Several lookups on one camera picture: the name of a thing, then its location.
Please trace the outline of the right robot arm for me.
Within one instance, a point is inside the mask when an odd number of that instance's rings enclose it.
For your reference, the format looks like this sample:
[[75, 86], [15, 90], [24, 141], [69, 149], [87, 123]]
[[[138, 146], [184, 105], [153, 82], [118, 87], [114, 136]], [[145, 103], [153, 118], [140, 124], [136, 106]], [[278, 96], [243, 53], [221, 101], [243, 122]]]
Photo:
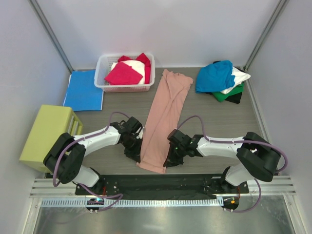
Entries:
[[248, 132], [237, 138], [208, 138], [204, 135], [190, 137], [178, 129], [168, 136], [170, 148], [165, 167], [183, 164], [189, 157], [220, 156], [238, 161], [228, 166], [219, 179], [206, 185], [210, 193], [233, 193], [242, 183], [257, 179], [270, 182], [277, 171], [282, 154], [258, 134]]

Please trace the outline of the pink t-shirt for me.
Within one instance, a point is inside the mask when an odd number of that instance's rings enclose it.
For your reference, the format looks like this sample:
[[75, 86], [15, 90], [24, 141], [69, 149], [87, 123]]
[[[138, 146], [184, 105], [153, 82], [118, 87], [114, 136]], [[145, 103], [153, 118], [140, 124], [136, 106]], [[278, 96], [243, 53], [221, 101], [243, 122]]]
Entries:
[[167, 137], [177, 127], [192, 83], [191, 77], [163, 71], [145, 124], [137, 163], [140, 168], [159, 174], [166, 172], [164, 163], [170, 147]]

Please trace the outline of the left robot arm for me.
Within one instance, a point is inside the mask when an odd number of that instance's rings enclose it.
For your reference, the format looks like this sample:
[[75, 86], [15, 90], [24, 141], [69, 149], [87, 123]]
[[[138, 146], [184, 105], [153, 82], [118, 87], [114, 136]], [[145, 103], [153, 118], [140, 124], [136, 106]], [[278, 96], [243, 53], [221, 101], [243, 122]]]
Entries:
[[134, 117], [110, 123], [86, 135], [63, 133], [45, 156], [43, 164], [53, 173], [55, 185], [74, 182], [77, 188], [99, 195], [105, 187], [104, 177], [94, 169], [83, 166], [84, 158], [101, 148], [121, 144], [128, 158], [140, 162], [142, 135], [143, 125]]

